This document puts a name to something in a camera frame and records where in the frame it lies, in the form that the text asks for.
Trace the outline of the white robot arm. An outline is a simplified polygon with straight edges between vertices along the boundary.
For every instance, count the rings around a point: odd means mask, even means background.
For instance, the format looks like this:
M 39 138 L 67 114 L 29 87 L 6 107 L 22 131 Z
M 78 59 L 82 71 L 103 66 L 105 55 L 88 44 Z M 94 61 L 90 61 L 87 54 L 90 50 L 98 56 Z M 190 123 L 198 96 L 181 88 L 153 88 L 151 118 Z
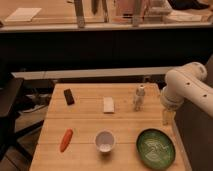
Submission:
M 213 88 L 204 83 L 206 78 L 207 69 L 199 62 L 174 67 L 166 73 L 166 86 L 160 93 L 164 125 L 171 123 L 185 99 L 213 118 Z

